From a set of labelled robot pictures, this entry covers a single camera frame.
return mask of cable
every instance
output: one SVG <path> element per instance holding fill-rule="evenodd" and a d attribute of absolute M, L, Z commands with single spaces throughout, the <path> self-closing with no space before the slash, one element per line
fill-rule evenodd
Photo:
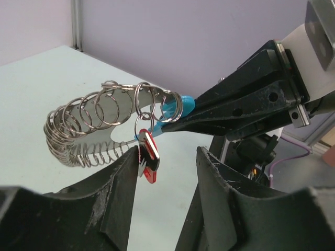
<path fill-rule="evenodd" d="M 300 155 L 297 155 L 297 156 L 293 156 L 293 157 L 290 157 L 290 158 L 283 158 L 283 159 L 280 159 L 279 161 L 276 161 L 275 163 L 273 163 L 273 164 L 270 166 L 270 168 L 269 168 L 270 187 L 273 186 L 273 174 L 272 174 L 272 171 L 273 171 L 273 168 L 274 168 L 277 164 L 279 164 L 279 163 L 281 163 L 281 162 L 284 162 L 284 161 L 289 161 L 289 160 L 291 160 L 291 159 L 302 158 L 302 157 L 305 157 L 305 156 L 307 156 L 307 155 L 309 155 L 309 154 L 311 153 L 310 148 L 308 148 L 308 147 L 305 146 L 305 145 L 296 143 L 296 142 L 294 142 L 294 141 L 292 141 L 292 140 L 290 140 L 290 139 L 288 139 L 288 138 L 285 138 L 284 136 L 281 136 L 281 139 L 284 140 L 284 141 L 286 141 L 286 142 L 288 142 L 288 143 L 291 143 L 291 144 L 293 144 L 293 145 L 296 145 L 296 146 L 299 146 L 300 148 L 305 149 L 305 150 L 306 150 L 306 153 L 304 153 L 304 154 L 300 154 Z"/>

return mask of white table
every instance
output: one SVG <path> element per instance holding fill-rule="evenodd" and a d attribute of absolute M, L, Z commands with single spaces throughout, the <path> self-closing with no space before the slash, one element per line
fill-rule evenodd
<path fill-rule="evenodd" d="M 142 81 L 68 47 L 0 67 L 0 186 L 57 192 L 103 168 L 61 165 L 49 153 L 43 125 L 51 110 L 100 90 L 111 79 L 121 84 Z M 131 123 L 118 130 L 127 135 L 123 140 L 133 137 Z M 209 147 L 211 140 L 188 132 L 156 138 L 158 180 L 154 185 L 144 177 L 138 180 L 128 250 L 174 250 L 197 184 L 196 148 Z"/>

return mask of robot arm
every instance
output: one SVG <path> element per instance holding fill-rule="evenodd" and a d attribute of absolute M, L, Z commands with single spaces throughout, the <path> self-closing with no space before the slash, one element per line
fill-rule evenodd
<path fill-rule="evenodd" d="M 163 131 L 245 139 L 335 110 L 335 4 L 308 2 L 305 24 L 270 40 L 196 99 L 195 110 Z"/>

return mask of coiled metal spiral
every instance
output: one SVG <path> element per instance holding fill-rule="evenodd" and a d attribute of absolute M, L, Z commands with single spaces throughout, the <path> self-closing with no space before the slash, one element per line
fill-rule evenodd
<path fill-rule="evenodd" d="M 139 120 L 150 121 L 152 130 L 155 121 L 176 122 L 183 112 L 178 93 L 146 82 L 120 85 L 106 81 L 102 88 L 99 92 L 73 99 L 48 114 L 43 127 L 47 145 L 63 165 L 92 167 L 115 161 L 135 140 L 115 142 L 110 138 L 111 132 L 127 122 L 134 112 L 138 115 L 134 125 L 136 138 Z M 166 118 L 163 105 L 171 98 L 176 101 L 176 110 L 173 116 Z M 156 103 L 161 104 L 159 118 L 154 114 Z M 146 106 L 150 106 L 150 112 L 142 111 Z"/>

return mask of blue plastic clip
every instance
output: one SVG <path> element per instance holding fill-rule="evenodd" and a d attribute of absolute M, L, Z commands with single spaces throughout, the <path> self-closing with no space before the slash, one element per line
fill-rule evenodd
<path fill-rule="evenodd" d="M 182 96 L 182 103 L 183 103 L 183 113 L 181 115 L 181 118 L 184 118 L 185 116 L 189 115 L 195 108 L 195 101 L 192 97 L 190 96 Z M 163 105 L 163 112 L 164 112 L 164 116 L 166 118 L 170 118 L 173 116 L 174 112 L 176 110 L 176 101 L 172 101 L 170 103 L 164 104 Z M 166 123 L 162 123 L 162 122 L 157 122 L 152 130 L 151 136 L 152 137 L 156 137 L 161 135 L 162 132 L 162 127 L 165 125 Z"/>

